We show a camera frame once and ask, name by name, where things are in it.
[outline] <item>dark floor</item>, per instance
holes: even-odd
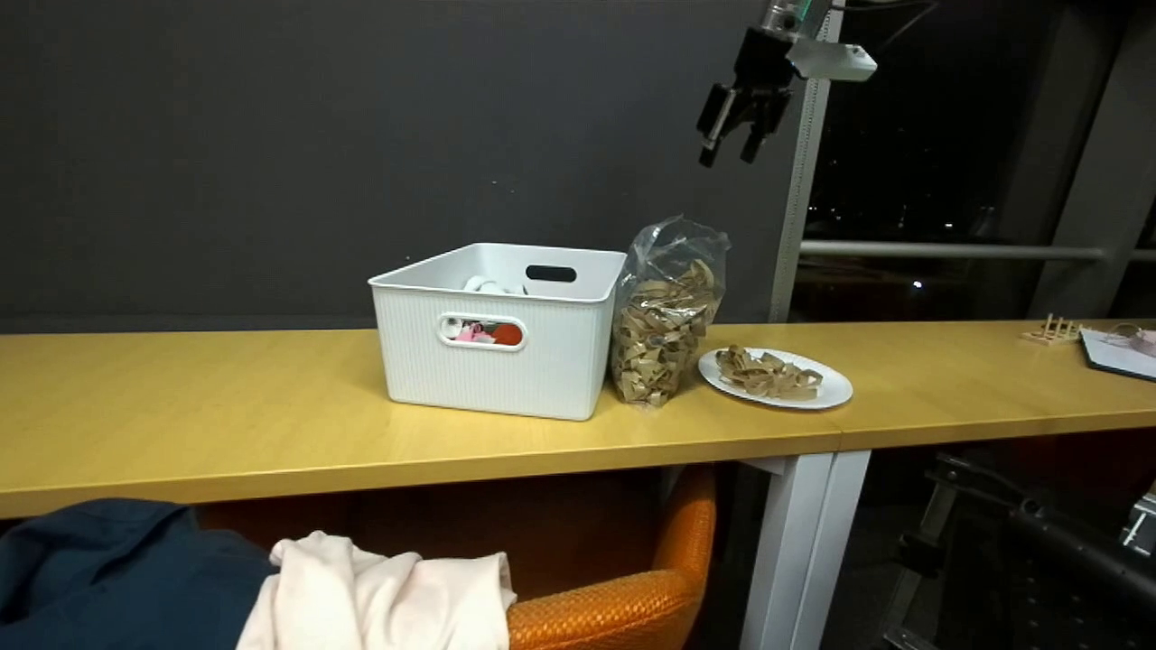
[[[999,467],[1030,488],[1072,532],[1117,546],[1131,504],[1156,478],[1152,433],[999,448]],[[887,635],[917,650],[1126,650],[1156,648],[1152,610],[1123,604],[1098,576],[1055,555],[1051,546],[1007,526],[1007,505],[982,488],[952,505],[942,555],[931,579],[899,565],[899,536],[913,532],[931,500],[941,452],[882,452],[872,464],[855,532],[833,604],[824,650],[872,650]],[[1136,565],[1156,585],[1156,565]]]

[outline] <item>orange chair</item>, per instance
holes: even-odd
[[[716,470],[676,480],[656,569],[510,606],[512,650],[681,650],[699,623],[716,546]]]
[[[659,475],[594,475],[333,500],[205,505],[261,546],[314,526],[363,548],[475,555],[510,548],[512,650],[681,650],[716,546],[716,467],[688,467],[656,510]]]

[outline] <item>bag of nuts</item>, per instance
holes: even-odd
[[[629,405],[665,405],[699,363],[728,292],[728,230],[674,217],[629,245],[619,283],[612,380]]]

